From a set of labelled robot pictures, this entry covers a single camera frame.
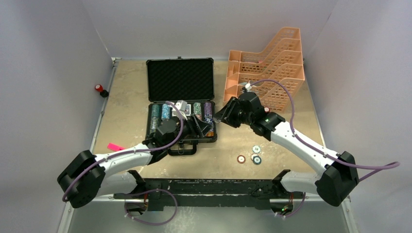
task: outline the cable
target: cable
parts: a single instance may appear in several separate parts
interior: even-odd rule
[[[282,217],[282,218],[292,217],[294,214],[296,214],[296,212],[300,210],[300,208],[302,208],[303,203],[305,202],[305,199],[306,199],[306,193],[303,193],[302,201],[300,202],[299,206],[295,210],[293,210],[288,215],[275,215],[275,216]]]
[[[306,193],[303,193],[303,196],[302,196],[302,201],[300,202],[300,204],[299,204],[299,206],[296,208],[296,209],[294,209],[290,214],[288,214],[288,215],[280,215],[279,214],[279,212],[276,212],[275,213],[275,217],[281,217],[281,218],[283,218],[283,219],[285,219],[285,218],[287,218],[287,217],[292,217],[294,214],[296,214],[299,210],[300,210],[300,208],[302,208],[302,206],[303,206],[303,203],[305,202],[305,199],[306,199]]]
[[[176,197],[175,197],[171,192],[169,192],[169,191],[167,191],[167,190],[164,190],[164,189],[152,189],[152,190],[148,190],[148,191],[145,191],[145,192],[142,192],[142,193],[130,194],[130,195],[127,195],[127,196],[130,196],[130,197],[140,196],[140,195],[143,195],[143,194],[152,193],[152,192],[158,192],[158,191],[169,194],[169,195],[172,197],[173,201],[174,201],[174,213],[173,213],[173,215],[172,215],[168,220],[166,220],[166,221],[164,221],[164,222],[159,222],[159,223],[156,222],[156,223],[154,223],[154,222],[147,222],[147,221],[144,221],[144,220],[140,220],[140,219],[138,219],[138,218],[135,218],[135,217],[133,217],[133,216],[129,213],[129,211],[127,210],[127,208],[126,208],[127,202],[124,203],[124,212],[126,213],[126,215],[125,215],[124,217],[129,217],[129,218],[131,218],[131,219],[134,220],[134,221],[141,222],[141,223],[144,223],[144,224],[147,224],[147,225],[151,225],[151,226],[160,226],[160,225],[163,225],[163,224],[166,224],[166,223],[170,222],[170,221],[174,218],[174,216],[176,215],[176,213],[177,213],[177,200],[176,200]]]
[[[179,138],[180,138],[180,136],[182,135],[182,132],[183,132],[183,116],[182,116],[182,114],[180,113],[179,109],[177,109],[177,107],[176,107],[174,104],[172,104],[172,103],[169,102],[169,101],[166,101],[165,103],[166,103],[167,105],[170,105],[171,107],[173,107],[173,108],[176,110],[177,115],[178,115],[178,117],[179,117],[179,119],[180,119],[180,131],[179,131],[179,134],[177,135],[177,137],[176,137],[172,142],[170,142],[169,144],[167,144],[167,145],[165,145],[165,146],[158,147],[158,148],[139,149],[139,150],[134,150],[134,149],[130,149],[130,150],[120,150],[120,151],[118,151],[117,153],[114,153],[114,154],[108,156],[108,157],[107,157],[107,160],[112,159],[112,158],[115,158],[115,157],[120,156],[120,155],[123,155],[123,154],[130,153],[130,152],[157,151],[157,150],[166,149],[166,148],[174,145],[174,144],[179,140]],[[98,164],[100,164],[100,163],[102,163],[102,162],[104,162],[104,161],[106,161],[106,159],[98,160],[98,161],[94,162],[92,165],[88,166],[84,171],[82,171],[82,172],[80,173],[80,175],[78,175],[78,176],[73,180],[73,182],[68,186],[68,188],[66,189],[66,191],[65,191],[64,194],[63,194],[62,201],[63,201],[63,202],[68,202],[69,200],[67,199],[67,195],[68,195],[68,193],[70,192],[70,190],[73,188],[73,186],[79,181],[79,179],[81,179],[81,178],[82,178],[86,173],[88,173],[93,167],[95,167],[96,165],[98,165]]]
[[[361,177],[361,178],[359,179],[359,182],[365,180],[366,178],[368,178],[368,177],[370,177],[370,176],[372,176],[372,175],[374,175],[374,174],[376,174],[376,173],[378,173],[378,172],[380,172],[380,171],[382,171],[382,170],[392,169],[392,168],[395,168],[395,167],[397,167],[397,166],[400,165],[399,162],[392,162],[392,163],[387,164],[387,165],[385,165],[385,166],[362,166],[362,165],[350,164],[350,163],[341,161],[341,160],[339,160],[339,159],[337,159],[337,158],[335,158],[335,157],[332,157],[332,156],[330,156],[329,154],[324,153],[324,152],[321,151],[320,149],[318,149],[318,148],[312,146],[311,144],[305,142],[302,138],[299,137],[299,135],[295,132],[295,128],[293,127],[293,118],[294,118],[294,115],[295,115],[295,106],[294,106],[294,103],[293,103],[292,96],[291,96],[291,94],[289,93],[289,91],[286,89],[286,87],[285,87],[284,85],[282,85],[281,83],[279,83],[278,81],[276,81],[276,80],[271,80],[271,79],[259,80],[259,81],[256,81],[256,82],[254,82],[254,83],[251,83],[250,85],[253,86],[253,85],[257,84],[257,83],[266,82],[266,81],[276,83],[277,85],[279,85],[280,87],[282,87],[283,90],[285,90],[286,94],[288,94],[288,97],[289,97],[289,99],[291,100],[291,106],[292,106],[292,116],[291,116],[291,119],[290,119],[289,124],[291,125],[291,132],[294,134],[294,136],[296,137],[296,139],[298,139],[301,143],[303,143],[303,144],[306,145],[307,147],[311,148],[312,150],[314,150],[314,151],[316,151],[316,152],[318,152],[318,153],[320,153],[320,154],[324,154],[327,158],[329,158],[329,159],[331,159],[331,160],[333,160],[333,161],[335,161],[335,162],[338,162],[338,163],[340,163],[340,164],[342,164],[342,165],[349,166],[349,167],[354,167],[354,168],[359,168],[359,169],[374,170],[374,171],[366,174],[365,176]]]

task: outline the white wall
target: white wall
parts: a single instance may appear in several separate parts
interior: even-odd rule
[[[80,0],[1,1],[1,232],[57,231],[56,179],[90,147],[110,72]]]
[[[83,0],[112,57],[260,52],[281,27],[301,28],[304,55],[337,0]]]
[[[351,194],[362,232],[412,228],[411,12],[409,0],[339,0],[305,60],[328,147],[361,165],[401,163]]]

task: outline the pink tag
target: pink tag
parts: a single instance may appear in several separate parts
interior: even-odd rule
[[[123,147],[119,147],[118,145],[115,145],[113,143],[109,143],[109,145],[107,145],[107,148],[114,151],[124,150]]]

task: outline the white poker chip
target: white poker chip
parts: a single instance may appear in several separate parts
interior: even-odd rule
[[[238,163],[244,164],[246,162],[246,158],[243,155],[238,156]]]
[[[256,153],[256,154],[260,153],[260,151],[261,151],[260,146],[258,146],[258,145],[253,146],[252,151],[253,151],[253,153]]]
[[[250,159],[253,161],[253,158],[255,158],[256,156],[258,156],[258,154],[252,154],[252,155],[250,156]]]

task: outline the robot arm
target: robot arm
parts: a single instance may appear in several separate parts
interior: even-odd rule
[[[175,107],[182,116],[185,115],[183,112],[186,102],[179,101]],[[86,205],[96,196],[119,192],[130,193],[139,184],[140,176],[136,176],[133,171],[121,175],[118,174],[119,172],[155,163],[167,155],[167,149],[172,146],[173,141],[178,142],[188,135],[202,138],[211,127],[195,116],[184,116],[181,130],[180,119],[172,117],[163,121],[147,140],[134,147],[107,154],[94,155],[89,150],[79,153],[59,175],[57,182],[67,193],[67,200],[74,208]]]
[[[320,149],[324,154],[302,144],[283,117],[264,111],[264,107],[254,92],[245,92],[239,98],[232,97],[228,104],[216,113],[215,121],[223,122],[234,128],[247,124],[257,135],[285,147],[315,170],[315,173],[284,170],[274,179],[280,190],[318,194],[330,205],[339,206],[359,183],[355,168],[343,166],[325,156],[329,154],[344,162],[355,164],[355,159],[350,153],[345,151],[338,154],[295,130],[294,133],[298,134],[301,139]]]

